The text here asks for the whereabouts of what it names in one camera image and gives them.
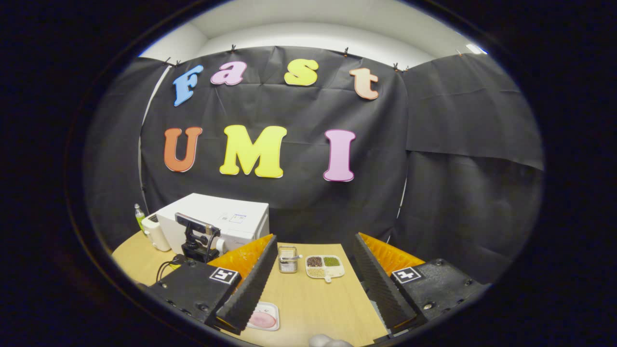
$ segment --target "letter f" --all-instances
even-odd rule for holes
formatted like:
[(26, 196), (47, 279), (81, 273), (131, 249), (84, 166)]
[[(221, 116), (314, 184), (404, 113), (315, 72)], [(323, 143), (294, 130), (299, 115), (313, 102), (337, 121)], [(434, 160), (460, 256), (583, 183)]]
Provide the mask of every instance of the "letter f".
[(176, 101), (173, 103), (174, 106), (180, 105), (193, 95), (193, 91), (189, 90), (189, 86), (195, 88), (197, 85), (196, 74), (202, 72), (203, 70), (203, 66), (197, 65), (173, 81), (173, 84), (176, 85)]

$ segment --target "ceiling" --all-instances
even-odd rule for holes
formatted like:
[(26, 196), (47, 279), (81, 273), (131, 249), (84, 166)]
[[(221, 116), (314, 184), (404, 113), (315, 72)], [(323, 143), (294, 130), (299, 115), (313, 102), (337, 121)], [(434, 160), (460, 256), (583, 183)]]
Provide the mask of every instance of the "ceiling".
[(396, 0), (233, 0), (190, 21), (208, 39), (286, 22), (345, 25), (403, 41), (439, 58), (471, 52), (471, 41)]

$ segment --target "white plate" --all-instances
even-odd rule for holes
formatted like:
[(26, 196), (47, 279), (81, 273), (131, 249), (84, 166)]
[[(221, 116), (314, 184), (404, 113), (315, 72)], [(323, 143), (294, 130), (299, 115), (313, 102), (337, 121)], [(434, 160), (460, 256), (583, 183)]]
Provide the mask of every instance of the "white plate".
[(271, 315), (276, 320), (276, 324), (273, 327), (271, 327), (271, 328), (262, 328), (262, 327), (258, 327), (256, 325), (252, 325), (251, 323), (247, 323), (246, 324), (247, 327), (253, 328), (253, 329), (259, 329), (259, 330), (268, 330), (270, 332), (278, 330), (278, 327), (279, 327), (279, 323), (278, 323), (278, 321), (279, 321), (278, 307), (275, 304), (259, 301), (257, 303), (257, 307), (255, 307), (255, 310), (253, 311), (253, 313), (255, 313), (255, 312), (263, 312), (263, 313), (267, 313), (267, 314)]
[[(310, 266), (309, 267), (309, 258), (312, 258), (312, 257), (321, 257), (321, 263), (323, 264), (323, 266)], [(326, 266), (326, 262), (323, 260), (324, 257), (336, 258), (336, 260), (339, 261), (340, 265), (338, 265), (338, 266)], [(340, 277), (340, 276), (343, 276), (345, 274), (345, 268), (343, 267), (343, 262), (341, 261), (341, 258), (339, 258), (337, 256), (333, 256), (331, 254), (307, 256), (305, 258), (305, 261), (304, 261), (304, 269), (307, 272), (307, 276), (309, 276), (311, 278), (323, 278), (323, 279), (326, 280), (327, 283), (332, 282), (332, 278)], [(309, 274), (309, 269), (323, 269), (325, 275), (323, 277), (312, 276), (312, 275)]]

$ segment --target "beans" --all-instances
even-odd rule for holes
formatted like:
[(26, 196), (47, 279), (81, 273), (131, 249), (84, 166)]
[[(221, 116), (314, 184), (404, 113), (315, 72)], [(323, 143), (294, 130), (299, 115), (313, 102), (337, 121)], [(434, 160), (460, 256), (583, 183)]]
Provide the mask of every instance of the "beans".
[(321, 266), (321, 257), (310, 257), (307, 259), (307, 265), (310, 267)]
[(323, 258), (323, 262), (326, 263), (326, 266), (339, 266), (339, 265), (341, 265), (341, 263), (339, 263), (339, 260), (336, 259), (335, 257), (324, 257)]
[(324, 277), (326, 275), (326, 272), (323, 269), (308, 269), (307, 272), (313, 277)]

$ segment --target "foam letter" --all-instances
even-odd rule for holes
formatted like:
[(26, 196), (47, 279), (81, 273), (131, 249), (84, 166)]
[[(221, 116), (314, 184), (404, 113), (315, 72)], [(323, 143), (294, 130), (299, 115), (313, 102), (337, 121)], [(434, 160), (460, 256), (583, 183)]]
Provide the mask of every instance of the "foam letter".
[(221, 65), (219, 71), (212, 75), (210, 82), (215, 85), (222, 85), (223, 83), (228, 86), (237, 85), (242, 82), (242, 74), (246, 70), (245, 62), (229, 62)]
[(197, 151), (197, 137), (201, 134), (200, 127), (191, 127), (186, 129), (186, 155), (184, 159), (179, 161), (176, 158), (176, 145), (178, 137), (182, 134), (182, 130), (178, 128), (169, 128), (165, 131), (165, 151), (163, 159), (168, 169), (175, 172), (188, 171), (195, 163), (195, 153)]
[(288, 85), (310, 86), (317, 81), (317, 73), (314, 71), (317, 69), (319, 64), (316, 61), (293, 60), (287, 65), (289, 72), (285, 73), (285, 82)]
[(355, 134), (347, 130), (330, 129), (326, 132), (330, 140), (330, 163), (323, 173), (326, 181), (349, 182), (354, 173), (349, 170), (349, 151)]
[(377, 99), (379, 93), (371, 90), (371, 81), (377, 82), (378, 78), (375, 75), (371, 75), (371, 70), (363, 67), (361, 69), (350, 70), (349, 74), (355, 76), (354, 88), (358, 95), (369, 100)]
[(202, 72), (203, 70), (203, 66), (197, 65), (173, 81), (173, 84), (176, 85), (176, 101), (173, 103), (174, 106), (178, 106), (187, 101), (193, 95), (193, 91), (189, 90), (189, 86), (195, 88), (197, 85), (196, 74)]
[(237, 175), (240, 169), (236, 165), (236, 155), (245, 175), (251, 173), (257, 158), (259, 166), (255, 174), (259, 177), (281, 178), (283, 170), (279, 164), (281, 141), (287, 135), (283, 127), (266, 127), (255, 143), (251, 142), (248, 132), (243, 125), (230, 125), (225, 128), (227, 134), (227, 149), (225, 162), (220, 167), (221, 174)]

